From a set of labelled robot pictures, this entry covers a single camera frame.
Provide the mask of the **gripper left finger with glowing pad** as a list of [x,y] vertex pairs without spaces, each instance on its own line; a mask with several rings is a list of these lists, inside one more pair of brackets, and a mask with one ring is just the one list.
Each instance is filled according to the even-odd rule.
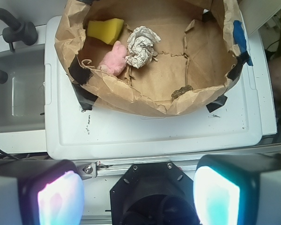
[[78,225],[84,185],[70,160],[0,160],[0,225]]

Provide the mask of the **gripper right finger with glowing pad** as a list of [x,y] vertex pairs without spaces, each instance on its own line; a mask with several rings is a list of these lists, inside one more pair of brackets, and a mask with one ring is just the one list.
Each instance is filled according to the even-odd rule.
[[281,225],[281,153],[204,155],[193,197],[204,225]]

